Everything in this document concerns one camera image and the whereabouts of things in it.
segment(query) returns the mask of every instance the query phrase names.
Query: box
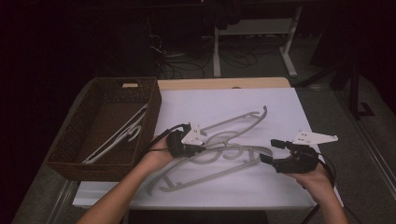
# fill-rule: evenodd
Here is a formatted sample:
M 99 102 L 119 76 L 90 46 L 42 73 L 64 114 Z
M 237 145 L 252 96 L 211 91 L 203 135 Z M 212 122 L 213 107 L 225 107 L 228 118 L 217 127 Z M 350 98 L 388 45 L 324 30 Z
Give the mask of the box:
M 81 91 L 56 137 L 46 164 L 69 180 L 120 181 L 151 141 L 161 108 L 155 77 L 95 78 Z M 138 136 L 128 137 L 93 164 L 82 163 L 147 104 Z

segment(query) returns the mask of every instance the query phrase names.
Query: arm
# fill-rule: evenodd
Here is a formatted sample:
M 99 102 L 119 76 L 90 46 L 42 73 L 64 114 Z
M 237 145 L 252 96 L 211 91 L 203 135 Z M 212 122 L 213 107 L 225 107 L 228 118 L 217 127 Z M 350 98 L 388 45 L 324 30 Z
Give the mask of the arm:
M 152 149 L 167 148 L 166 137 Z M 111 191 L 93 205 L 78 223 L 120 223 L 143 180 L 162 169 L 173 157 L 168 151 L 152 151 L 136 165 Z
M 332 188 L 332 184 L 326 175 L 323 166 L 319 164 L 317 168 L 306 174 L 287 174 L 297 180 L 311 194 L 322 210 L 324 223 L 326 224 L 344 224 L 347 217 L 343 207 L 338 201 L 337 196 Z

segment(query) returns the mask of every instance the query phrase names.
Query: human hand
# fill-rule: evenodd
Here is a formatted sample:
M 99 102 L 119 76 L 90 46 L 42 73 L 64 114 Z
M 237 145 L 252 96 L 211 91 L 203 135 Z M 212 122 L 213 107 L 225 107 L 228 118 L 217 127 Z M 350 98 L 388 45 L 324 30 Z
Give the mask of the human hand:
M 167 136 L 162 138 L 150 149 L 150 151 L 136 165 L 136 168 L 142 167 L 148 172 L 149 175 L 155 171 L 161 170 L 173 159 L 172 155 L 168 151 L 166 137 Z
M 305 174 L 285 174 L 297 180 L 311 194 L 316 203 L 326 203 L 333 200 L 335 193 L 327 176 L 326 170 L 321 164 L 314 171 Z

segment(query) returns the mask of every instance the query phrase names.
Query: white table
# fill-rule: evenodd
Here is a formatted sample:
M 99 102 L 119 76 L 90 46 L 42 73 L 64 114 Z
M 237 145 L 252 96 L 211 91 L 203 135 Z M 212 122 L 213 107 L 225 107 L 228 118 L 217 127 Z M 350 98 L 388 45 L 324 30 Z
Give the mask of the white table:
M 311 131 L 298 96 L 292 88 L 162 91 L 162 96 L 163 104 L 156 134 L 179 123 L 199 123 L 204 128 L 250 111 L 262 113 L 262 107 L 266 105 L 267 117 L 232 142 L 269 147 L 273 150 L 274 158 L 278 159 L 287 157 L 289 151 L 271 147 L 271 139 L 289 141 L 300 130 Z M 237 129 L 243 125 L 246 125 L 245 120 L 232 128 Z M 244 154 L 234 161 L 221 158 L 208 165 L 187 165 L 174 172 L 171 178 L 175 183 L 184 183 L 202 173 L 236 165 L 246 157 Z M 159 190 L 159 187 L 165 185 L 164 182 L 159 182 L 150 196 L 147 194 L 148 183 L 160 173 L 161 171 L 146 179 L 131 201 L 131 208 L 268 210 L 315 205 L 311 196 L 294 179 L 277 174 L 271 165 L 261 162 L 242 171 L 172 192 Z M 115 184 L 81 182 L 73 205 L 90 207 Z

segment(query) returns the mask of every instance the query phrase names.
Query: table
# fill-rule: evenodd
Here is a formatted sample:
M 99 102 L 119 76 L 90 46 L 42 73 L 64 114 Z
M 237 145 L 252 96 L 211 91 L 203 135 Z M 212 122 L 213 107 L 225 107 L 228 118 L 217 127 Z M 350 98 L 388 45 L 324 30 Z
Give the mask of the table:
M 262 113 L 264 105 L 268 108 L 264 121 L 248 134 L 236 138 L 235 142 L 246 146 L 271 148 L 270 140 L 273 138 L 291 140 L 300 130 L 311 131 L 297 94 L 285 78 L 160 80 L 159 85 L 163 104 L 156 134 L 179 123 L 199 122 L 202 127 L 207 127 L 250 111 L 257 110 Z M 254 89 L 228 89 L 235 86 Z M 233 125 L 232 129 L 244 125 L 244 122 Z M 285 158 L 289 155 L 287 150 L 281 149 L 274 149 L 273 153 L 274 158 Z M 186 167 L 174 171 L 170 178 L 176 179 L 172 180 L 175 185 L 193 182 L 194 178 L 201 178 L 202 173 L 211 175 L 211 172 L 238 166 L 246 162 L 248 156 L 244 152 L 236 160 L 220 158 L 207 166 L 187 164 Z M 311 196 L 293 179 L 277 174 L 273 167 L 261 162 L 249 165 L 244 170 L 172 192 L 161 191 L 158 187 L 163 187 L 164 183 L 158 182 L 151 194 L 148 194 L 150 182 L 161 173 L 147 178 L 131 202 L 131 208 L 268 210 L 309 207 L 315 204 Z M 115 184 L 83 181 L 73 205 L 89 207 Z

